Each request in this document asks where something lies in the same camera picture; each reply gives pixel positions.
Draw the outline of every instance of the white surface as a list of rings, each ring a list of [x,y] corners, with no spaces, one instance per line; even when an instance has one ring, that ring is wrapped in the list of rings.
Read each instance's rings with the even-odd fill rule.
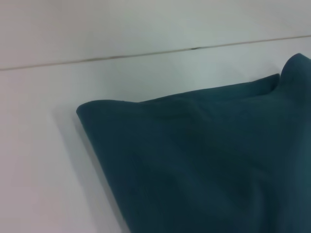
[[[1,0],[0,68],[311,34],[307,0]]]
[[[0,72],[0,232],[127,232],[80,104],[247,82],[298,52],[311,57],[311,38]]]

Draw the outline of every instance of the white wall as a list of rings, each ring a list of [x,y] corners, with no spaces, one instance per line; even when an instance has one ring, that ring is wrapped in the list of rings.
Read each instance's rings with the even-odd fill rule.
[[[1,0],[0,68],[311,34],[306,0]]]

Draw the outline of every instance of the teal fabric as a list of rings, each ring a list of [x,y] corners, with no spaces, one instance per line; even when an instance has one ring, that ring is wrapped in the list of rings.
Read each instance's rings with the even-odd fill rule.
[[[77,114],[132,233],[311,232],[311,62]]]

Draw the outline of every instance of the folded cloth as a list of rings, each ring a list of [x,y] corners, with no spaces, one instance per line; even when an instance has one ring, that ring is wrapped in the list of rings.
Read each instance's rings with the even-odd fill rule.
[[[263,82],[78,108],[132,233],[311,232],[310,59]]]

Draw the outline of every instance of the gap line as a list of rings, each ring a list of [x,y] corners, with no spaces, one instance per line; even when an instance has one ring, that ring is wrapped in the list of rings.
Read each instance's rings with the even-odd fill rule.
[[[161,52],[149,52],[149,53],[134,54],[134,55],[98,57],[98,58],[89,58],[89,59],[81,59],[81,60],[72,60],[72,61],[63,61],[63,62],[53,62],[53,63],[45,63],[45,64],[37,64],[37,65],[20,66],[20,67],[8,67],[8,68],[0,68],[0,71],[8,71],[8,70],[16,70],[16,69],[28,69],[28,68],[36,68],[36,67],[51,67],[51,66],[58,66],[58,65],[69,65],[69,64],[85,63],[85,62],[105,61],[105,60],[113,60],[113,59],[120,59],[120,58],[129,58],[129,57],[142,57],[142,56],[150,56],[150,55],[158,55],[158,54],[166,54],[166,53],[174,53],[174,52],[184,52],[184,51],[191,51],[191,50],[204,50],[204,49],[212,49],[212,48],[227,47],[227,46],[234,46],[234,45],[255,44],[255,43],[262,43],[262,42],[291,40],[291,39],[299,39],[299,38],[307,38],[307,37],[311,37],[311,35],[301,35],[301,36],[283,37],[283,38],[276,38],[276,39],[266,39],[266,40],[254,40],[254,41],[247,41],[247,42],[236,42],[236,43],[229,43],[229,44],[222,44],[222,45],[203,46],[203,47],[180,49],[180,50],[168,50],[168,51],[161,51]]]

